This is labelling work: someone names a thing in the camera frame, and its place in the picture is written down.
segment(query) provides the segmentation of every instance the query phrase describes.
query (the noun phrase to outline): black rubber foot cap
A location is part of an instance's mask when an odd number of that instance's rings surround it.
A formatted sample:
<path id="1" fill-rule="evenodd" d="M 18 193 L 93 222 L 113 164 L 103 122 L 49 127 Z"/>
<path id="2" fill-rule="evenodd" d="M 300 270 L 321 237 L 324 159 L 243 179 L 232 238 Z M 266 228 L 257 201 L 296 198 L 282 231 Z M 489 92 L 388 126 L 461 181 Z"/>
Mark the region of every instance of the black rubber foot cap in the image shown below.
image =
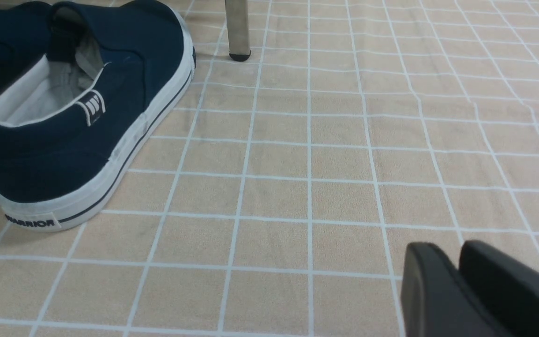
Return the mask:
<path id="1" fill-rule="evenodd" d="M 251 57 L 251 52 L 248 52 L 248 55 L 242 55 L 242 54 L 230 54 L 230 57 L 235 60 L 236 62 L 244 62 L 248 60 L 248 58 Z"/>

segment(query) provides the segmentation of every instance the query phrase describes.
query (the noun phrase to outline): white rubber sole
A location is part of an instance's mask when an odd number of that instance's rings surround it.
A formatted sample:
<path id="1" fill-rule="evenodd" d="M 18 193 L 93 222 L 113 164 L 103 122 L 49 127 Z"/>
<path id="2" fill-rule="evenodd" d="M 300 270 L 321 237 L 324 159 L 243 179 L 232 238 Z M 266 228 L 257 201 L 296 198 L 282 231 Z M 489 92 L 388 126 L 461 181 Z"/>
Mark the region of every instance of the white rubber sole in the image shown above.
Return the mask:
<path id="1" fill-rule="evenodd" d="M 172 79 L 126 130 L 103 169 L 81 188 L 65 196 L 37 203 L 17 203 L 0 194 L 1 208 L 13 224 L 38 232 L 59 232 L 84 223 L 105 207 L 134 157 L 182 98 L 192 80 L 195 70 L 192 38 L 186 22 L 179 13 L 173 12 L 182 26 L 184 54 Z"/>

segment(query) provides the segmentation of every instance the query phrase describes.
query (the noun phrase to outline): logo patch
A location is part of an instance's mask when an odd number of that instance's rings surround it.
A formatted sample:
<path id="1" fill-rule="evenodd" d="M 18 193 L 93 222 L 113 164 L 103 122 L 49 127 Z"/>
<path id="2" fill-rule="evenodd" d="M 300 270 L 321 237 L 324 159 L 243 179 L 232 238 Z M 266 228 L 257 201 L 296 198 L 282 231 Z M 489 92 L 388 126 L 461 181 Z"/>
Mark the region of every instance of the logo patch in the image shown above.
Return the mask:
<path id="1" fill-rule="evenodd" d="M 97 90 L 90 90 L 75 103 L 86 114 L 86 124 L 91 126 L 105 113 L 105 101 Z"/>
<path id="2" fill-rule="evenodd" d="M 13 224 L 32 230 L 55 232 L 62 228 L 53 213 L 38 215 L 9 215 L 6 213 L 6 219 Z"/>
<path id="3" fill-rule="evenodd" d="M 6 219 L 9 220 L 9 222 L 12 222 L 14 224 L 17 224 L 18 226 L 24 226 L 24 227 L 49 227 L 49 226 L 55 226 L 54 220 L 35 220 L 35 221 L 23 221 L 14 219 L 11 216 L 6 214 Z"/>

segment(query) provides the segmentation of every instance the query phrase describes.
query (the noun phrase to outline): beige tile floor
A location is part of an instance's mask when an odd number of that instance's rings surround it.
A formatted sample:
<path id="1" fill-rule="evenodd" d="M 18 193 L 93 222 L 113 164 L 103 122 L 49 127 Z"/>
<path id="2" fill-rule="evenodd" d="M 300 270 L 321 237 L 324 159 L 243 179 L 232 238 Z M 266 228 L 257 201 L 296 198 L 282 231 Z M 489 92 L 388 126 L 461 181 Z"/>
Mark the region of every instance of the beige tile floor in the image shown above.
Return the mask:
<path id="1" fill-rule="evenodd" d="M 539 0 L 251 0 L 244 64 L 169 4 L 194 83 L 87 224 L 0 213 L 0 337 L 402 336 L 411 241 L 539 271 Z"/>

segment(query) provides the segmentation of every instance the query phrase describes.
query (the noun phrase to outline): tiled floor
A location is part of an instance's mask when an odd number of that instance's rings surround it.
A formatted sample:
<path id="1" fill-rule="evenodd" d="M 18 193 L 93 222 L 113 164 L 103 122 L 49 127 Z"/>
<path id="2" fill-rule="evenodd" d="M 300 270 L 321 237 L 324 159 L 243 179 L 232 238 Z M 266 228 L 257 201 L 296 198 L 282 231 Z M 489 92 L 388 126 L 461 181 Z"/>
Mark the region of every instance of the tiled floor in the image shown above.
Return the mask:
<path id="1" fill-rule="evenodd" d="M 0 337 L 402 336 L 411 241 L 539 271 L 539 0 L 251 0 L 244 64 L 169 4 L 194 83 L 87 224 L 0 213 Z"/>

